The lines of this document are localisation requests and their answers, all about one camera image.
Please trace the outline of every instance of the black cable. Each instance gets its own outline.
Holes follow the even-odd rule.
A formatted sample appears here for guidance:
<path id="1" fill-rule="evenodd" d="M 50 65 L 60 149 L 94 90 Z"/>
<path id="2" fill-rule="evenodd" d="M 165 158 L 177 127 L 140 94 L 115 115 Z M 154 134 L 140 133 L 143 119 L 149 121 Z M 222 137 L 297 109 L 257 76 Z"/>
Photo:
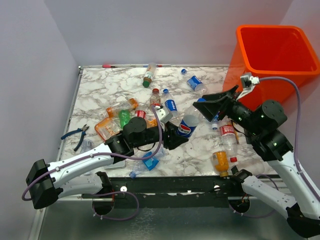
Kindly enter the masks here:
<path id="1" fill-rule="evenodd" d="M 152 147 L 151 147 L 150 149 L 148 149 L 148 150 L 142 150 L 142 149 L 140 149 L 139 147 L 137 147 L 136 149 L 138 149 L 138 150 L 140 150 L 140 151 L 142 151 L 142 152 L 149 152 L 151 149 L 154 148 L 155 145 L 156 145 L 156 143 L 154 142 L 153 145 L 152 145 Z"/>
<path id="2" fill-rule="evenodd" d="M 243 134 L 243 135 L 245 135 L 247 138 L 249 138 L 249 136 L 247 136 L 244 132 L 239 131 L 238 129 L 236 129 L 236 127 L 235 127 L 235 125 L 234 125 L 234 121 L 233 121 L 233 120 L 231 120 L 231 124 L 232 124 L 232 127 L 234 128 L 234 130 L 235 130 L 236 132 L 238 132 L 238 133 L 240 133 L 240 134 Z"/>

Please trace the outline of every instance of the wire cutters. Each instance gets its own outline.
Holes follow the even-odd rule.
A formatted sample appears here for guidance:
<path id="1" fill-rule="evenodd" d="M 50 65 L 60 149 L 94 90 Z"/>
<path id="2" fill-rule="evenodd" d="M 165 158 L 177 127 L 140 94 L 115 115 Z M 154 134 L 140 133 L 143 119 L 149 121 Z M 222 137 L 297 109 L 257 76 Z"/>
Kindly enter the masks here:
<path id="1" fill-rule="evenodd" d="M 87 126 L 87 124 L 85 124 L 85 125 L 83 125 L 82 128 L 78 128 L 77 130 L 70 131 L 70 132 L 66 133 L 65 135 L 63 135 L 61 137 L 61 140 L 65 139 L 66 137 L 69 137 L 69 136 L 71 136 L 73 134 L 82 132 L 78 145 L 73 149 L 76 152 L 80 148 L 82 142 L 84 141 L 84 138 L 85 138 L 85 135 L 86 135 L 86 131 L 88 130 L 88 128 L 89 128 L 89 126 Z"/>

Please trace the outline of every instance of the green bottle cap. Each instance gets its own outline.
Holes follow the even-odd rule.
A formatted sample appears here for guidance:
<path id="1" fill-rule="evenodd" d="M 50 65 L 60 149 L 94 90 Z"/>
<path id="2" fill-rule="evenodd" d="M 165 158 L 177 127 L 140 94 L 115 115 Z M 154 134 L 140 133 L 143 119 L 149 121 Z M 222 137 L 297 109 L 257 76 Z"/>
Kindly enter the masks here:
<path id="1" fill-rule="evenodd" d="M 147 87 L 149 87 L 150 82 L 148 82 L 148 81 L 143 81 L 142 85 L 143 85 L 145 88 L 147 88 Z"/>

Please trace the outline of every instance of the pepsi bottle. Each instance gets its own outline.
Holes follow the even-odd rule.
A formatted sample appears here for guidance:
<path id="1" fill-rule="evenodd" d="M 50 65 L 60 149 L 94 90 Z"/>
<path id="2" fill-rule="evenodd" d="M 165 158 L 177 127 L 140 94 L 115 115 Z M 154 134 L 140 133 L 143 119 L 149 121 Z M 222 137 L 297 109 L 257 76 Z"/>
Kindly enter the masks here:
<path id="1" fill-rule="evenodd" d="M 198 102 L 205 102 L 203 98 L 199 98 Z M 185 138 L 190 138 L 192 133 L 195 131 L 196 127 L 202 119 L 202 114 L 191 105 L 185 112 L 184 117 L 179 124 L 179 127 L 176 131 L 177 134 Z"/>

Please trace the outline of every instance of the gray floor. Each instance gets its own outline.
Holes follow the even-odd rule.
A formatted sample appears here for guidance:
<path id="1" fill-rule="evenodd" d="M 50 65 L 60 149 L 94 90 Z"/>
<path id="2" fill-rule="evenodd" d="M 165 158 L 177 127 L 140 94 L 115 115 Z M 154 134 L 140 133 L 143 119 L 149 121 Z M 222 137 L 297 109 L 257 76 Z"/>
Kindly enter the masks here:
<path id="1" fill-rule="evenodd" d="M 270 207 L 252 200 L 252 214 Z M 131 209 L 110 214 L 124 217 Z M 90 201 L 58 201 L 46 210 L 40 240 L 296 240 L 279 214 L 261 219 L 241 217 L 228 208 L 144 208 L 129 221 L 93 217 Z"/>

